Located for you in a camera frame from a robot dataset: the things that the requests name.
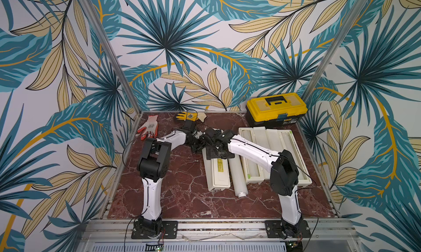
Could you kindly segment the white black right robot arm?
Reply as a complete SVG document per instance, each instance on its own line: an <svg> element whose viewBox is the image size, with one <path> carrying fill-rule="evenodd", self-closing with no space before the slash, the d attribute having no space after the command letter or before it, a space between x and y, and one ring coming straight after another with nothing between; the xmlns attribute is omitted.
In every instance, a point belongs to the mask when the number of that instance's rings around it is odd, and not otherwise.
<svg viewBox="0 0 421 252"><path fill-rule="evenodd" d="M297 197L299 171L289 151L276 152L264 148L231 130L207 128L201 140L211 151L212 158L231 159L239 155L269 172L270 187L280 198L283 231L288 236L298 233L303 223Z"/></svg>

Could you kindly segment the white wrap dispenser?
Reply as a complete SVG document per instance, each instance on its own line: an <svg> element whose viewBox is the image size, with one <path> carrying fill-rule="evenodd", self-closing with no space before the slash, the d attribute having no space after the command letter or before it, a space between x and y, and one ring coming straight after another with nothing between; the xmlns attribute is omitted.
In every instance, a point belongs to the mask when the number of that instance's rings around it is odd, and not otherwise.
<svg viewBox="0 0 421 252"><path fill-rule="evenodd" d="M202 149L208 190L224 190L231 187L228 161L215 158L207 159L206 149Z"/></svg>
<svg viewBox="0 0 421 252"><path fill-rule="evenodd" d="M239 128L238 134L248 141L256 143L253 128ZM246 184L261 184L265 180L265 172L262 167L244 156L240 156Z"/></svg>

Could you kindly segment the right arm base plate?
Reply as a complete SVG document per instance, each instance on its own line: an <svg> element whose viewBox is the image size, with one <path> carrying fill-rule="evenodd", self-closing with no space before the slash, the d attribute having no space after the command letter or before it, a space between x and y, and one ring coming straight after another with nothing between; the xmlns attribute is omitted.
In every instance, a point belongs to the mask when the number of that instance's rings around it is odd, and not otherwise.
<svg viewBox="0 0 421 252"><path fill-rule="evenodd" d="M268 238L310 238L311 231L305 220L292 225L284 220L266 220L265 231Z"/></svg>

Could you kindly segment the plastic wrap roll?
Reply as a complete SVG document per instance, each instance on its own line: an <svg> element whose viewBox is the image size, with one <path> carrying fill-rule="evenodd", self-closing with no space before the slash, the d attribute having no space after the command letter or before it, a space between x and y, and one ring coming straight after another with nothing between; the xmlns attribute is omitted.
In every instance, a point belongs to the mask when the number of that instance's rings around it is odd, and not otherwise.
<svg viewBox="0 0 421 252"><path fill-rule="evenodd" d="M235 195L239 198L246 197L248 189L239 156L235 155L234 158L228 159L228 163Z"/></svg>

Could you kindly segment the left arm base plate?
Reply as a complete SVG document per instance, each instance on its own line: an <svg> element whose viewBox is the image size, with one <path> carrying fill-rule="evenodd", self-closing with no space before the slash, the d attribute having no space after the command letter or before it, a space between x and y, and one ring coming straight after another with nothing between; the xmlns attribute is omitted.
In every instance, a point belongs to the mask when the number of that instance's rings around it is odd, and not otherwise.
<svg viewBox="0 0 421 252"><path fill-rule="evenodd" d="M134 222L131 239L176 239L177 221L150 221L140 219Z"/></svg>

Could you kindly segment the white dispenser base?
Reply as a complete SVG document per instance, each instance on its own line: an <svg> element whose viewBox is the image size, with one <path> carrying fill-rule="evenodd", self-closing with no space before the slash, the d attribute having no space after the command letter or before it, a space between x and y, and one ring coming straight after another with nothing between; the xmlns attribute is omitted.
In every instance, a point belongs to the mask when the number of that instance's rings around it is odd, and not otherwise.
<svg viewBox="0 0 421 252"><path fill-rule="evenodd" d="M295 164L299 166L299 187L307 187L312 184L312 179L309 177L307 166L305 165L305 161L292 130L277 130L256 127L250 128L249 131L252 135L253 143L276 152L287 150L292 154Z"/></svg>

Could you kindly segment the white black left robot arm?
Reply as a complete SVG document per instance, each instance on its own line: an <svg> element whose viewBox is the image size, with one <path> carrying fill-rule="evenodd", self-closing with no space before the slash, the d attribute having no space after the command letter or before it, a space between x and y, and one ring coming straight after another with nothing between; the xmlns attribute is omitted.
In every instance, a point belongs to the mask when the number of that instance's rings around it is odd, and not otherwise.
<svg viewBox="0 0 421 252"><path fill-rule="evenodd" d="M172 150L179 146L189 146L193 152L204 148L200 141L201 132L196 122L186 120L181 128L157 139L146 139L140 155L137 170L143 183L143 209L139 224L151 231L159 231L162 226L161 186L170 165Z"/></svg>

